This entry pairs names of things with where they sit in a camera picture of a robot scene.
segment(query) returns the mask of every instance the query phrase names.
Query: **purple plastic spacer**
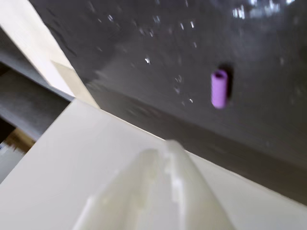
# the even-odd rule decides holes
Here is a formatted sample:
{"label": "purple plastic spacer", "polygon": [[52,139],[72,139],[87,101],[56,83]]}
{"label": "purple plastic spacer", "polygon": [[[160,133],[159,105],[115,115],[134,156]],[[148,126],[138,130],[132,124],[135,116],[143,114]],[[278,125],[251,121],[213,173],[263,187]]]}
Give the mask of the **purple plastic spacer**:
{"label": "purple plastic spacer", "polygon": [[227,103],[228,75],[217,70],[211,75],[211,102],[217,109],[223,109]]}

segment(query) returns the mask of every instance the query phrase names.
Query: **white plastic part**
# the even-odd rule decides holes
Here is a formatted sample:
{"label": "white plastic part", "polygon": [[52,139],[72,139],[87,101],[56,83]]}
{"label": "white plastic part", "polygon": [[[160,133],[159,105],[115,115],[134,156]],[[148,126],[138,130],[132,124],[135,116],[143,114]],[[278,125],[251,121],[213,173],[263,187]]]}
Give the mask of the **white plastic part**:
{"label": "white plastic part", "polygon": [[[137,223],[146,216],[140,213],[149,207],[150,185],[155,182],[155,186],[168,191],[167,186],[157,181],[161,180],[157,174],[169,178],[172,200],[169,199],[168,205],[177,204],[178,223],[172,225],[174,230],[234,229],[185,150],[175,141],[166,141],[163,153],[153,149],[143,151],[113,181],[90,197],[73,230],[139,230],[140,226],[147,229],[146,224]],[[163,229],[159,224],[154,222],[154,229]]]}

